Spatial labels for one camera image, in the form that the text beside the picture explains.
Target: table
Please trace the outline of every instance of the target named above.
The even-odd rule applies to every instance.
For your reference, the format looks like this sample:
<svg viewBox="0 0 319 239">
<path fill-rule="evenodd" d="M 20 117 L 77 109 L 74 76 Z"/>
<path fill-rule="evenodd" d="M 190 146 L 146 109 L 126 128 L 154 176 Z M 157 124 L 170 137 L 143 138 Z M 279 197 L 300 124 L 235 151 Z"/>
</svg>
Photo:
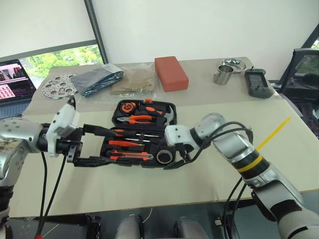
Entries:
<svg viewBox="0 0 319 239">
<path fill-rule="evenodd" d="M 247 65 L 247 68 L 252 67 L 252 63 L 247 57 L 238 57 L 238 59 L 244 61 Z M 221 61 L 222 59 L 180 61 L 185 73 L 189 78 L 188 89 L 176 92 L 164 92 L 161 86 L 158 86 L 154 100 L 173 102 L 177 106 L 264 101 L 263 99 L 255 98 L 248 94 L 247 84 L 245 78 L 243 77 L 244 72 L 233 74 L 228 84 L 225 86 L 220 86 L 213 83 L 213 74 L 217 70 L 217 66 Z M 121 66 L 134 65 L 135 63 L 117 64 L 117 66 L 120 68 Z M 47 79 L 51 79 L 64 73 L 79 74 L 92 70 L 96 67 L 98 67 L 98 65 L 53 67 Z M 83 99 L 79 94 L 76 94 L 75 98 L 78 103 L 77 110 L 79 112 L 114 110 L 117 102 L 123 100 L 124 98 L 110 96 L 109 91 L 110 89 L 104 89 L 89 99 Z M 277 94 L 277 92 L 274 91 L 274 95 L 271 97 L 271 99 L 281 99 L 281 97 Z M 66 99 L 46 99 L 41 95 L 40 90 L 37 90 L 33 95 L 31 104 L 23 113 L 23 115 L 53 114 L 57 112 L 66 101 Z"/>
<path fill-rule="evenodd" d="M 292 120 L 260 152 L 299 191 L 319 188 L 319 180 L 316 180 L 319 178 L 319 141 L 286 101 L 275 99 L 179 106 L 177 120 L 179 124 L 193 126 L 210 112 L 220 113 L 226 120 L 237 120 L 251 126 L 256 146 L 284 119 L 292 116 Z M 112 127 L 112 115 L 113 111 L 83 112 L 78 126 L 88 123 Z M 53 115 L 26 118 L 35 122 L 51 122 Z M 82 156 L 99 155 L 102 140 L 101 137 L 86 135 L 82 140 Z M 46 203 L 51 196 L 61 160 L 62 157 L 47 157 Z M 67 163 L 49 214 L 222 201 L 227 199 L 238 178 L 236 170 L 214 147 L 204 150 L 195 162 L 168 171 L 118 165 L 80 168 Z M 29 154 L 14 187 L 10 202 L 11 217 L 39 214 L 42 181 L 41 156 Z M 246 189 L 243 197 L 250 197 L 249 189 Z"/>
</svg>

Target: stainless steel cup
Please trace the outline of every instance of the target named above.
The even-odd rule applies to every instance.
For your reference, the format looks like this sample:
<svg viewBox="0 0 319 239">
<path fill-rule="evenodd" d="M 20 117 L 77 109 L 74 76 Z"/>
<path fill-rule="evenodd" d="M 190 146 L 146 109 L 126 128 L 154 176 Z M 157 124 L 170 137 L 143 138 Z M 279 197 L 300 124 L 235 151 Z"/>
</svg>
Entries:
<svg viewBox="0 0 319 239">
<path fill-rule="evenodd" d="M 218 70 L 214 74 L 213 81 L 218 85 L 226 85 L 233 72 L 234 69 L 231 66 L 219 65 Z"/>
</svg>

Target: laptop screen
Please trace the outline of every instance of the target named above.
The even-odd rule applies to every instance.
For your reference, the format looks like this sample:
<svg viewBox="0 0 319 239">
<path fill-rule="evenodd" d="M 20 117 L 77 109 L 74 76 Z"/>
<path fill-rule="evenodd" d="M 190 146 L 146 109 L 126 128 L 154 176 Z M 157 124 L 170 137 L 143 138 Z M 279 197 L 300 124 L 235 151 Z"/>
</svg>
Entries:
<svg viewBox="0 0 319 239">
<path fill-rule="evenodd" d="M 31 99 L 35 90 L 19 60 L 0 62 L 0 105 Z"/>
</svg>

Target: white wall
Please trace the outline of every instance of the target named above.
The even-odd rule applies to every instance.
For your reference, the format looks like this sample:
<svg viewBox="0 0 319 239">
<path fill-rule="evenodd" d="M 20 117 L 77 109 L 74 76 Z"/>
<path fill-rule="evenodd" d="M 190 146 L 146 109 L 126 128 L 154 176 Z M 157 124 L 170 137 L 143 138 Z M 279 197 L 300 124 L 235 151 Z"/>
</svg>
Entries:
<svg viewBox="0 0 319 239">
<path fill-rule="evenodd" d="M 113 63 L 247 56 L 279 79 L 319 22 L 318 0 L 93 0 Z"/>
<path fill-rule="evenodd" d="M 95 39 L 83 0 L 3 0 L 0 57 Z"/>
</svg>

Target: yellow stripe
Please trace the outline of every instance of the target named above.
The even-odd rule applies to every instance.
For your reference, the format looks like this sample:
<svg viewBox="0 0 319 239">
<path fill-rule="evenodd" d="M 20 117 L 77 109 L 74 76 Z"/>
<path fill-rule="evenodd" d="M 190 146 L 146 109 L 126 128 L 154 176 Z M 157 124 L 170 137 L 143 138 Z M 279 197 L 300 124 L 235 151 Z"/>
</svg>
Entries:
<svg viewBox="0 0 319 239">
<path fill-rule="evenodd" d="M 285 124 L 288 123 L 288 121 L 291 120 L 291 116 L 289 116 L 287 119 L 285 119 L 285 121 L 283 121 L 278 127 L 277 129 L 274 130 L 274 132 L 272 132 L 256 149 L 257 151 L 259 151 L 262 147 L 265 146 L 266 143 L 268 143 L 268 141 L 274 137 L 281 129 L 282 127 L 285 126 Z"/>
<path fill-rule="evenodd" d="M 248 171 L 249 169 L 255 167 L 262 159 L 263 159 L 263 156 L 261 154 L 259 154 L 259 156 L 254 161 L 252 161 L 250 164 L 248 164 L 245 167 L 237 169 L 237 171 L 240 173 Z"/>
</svg>

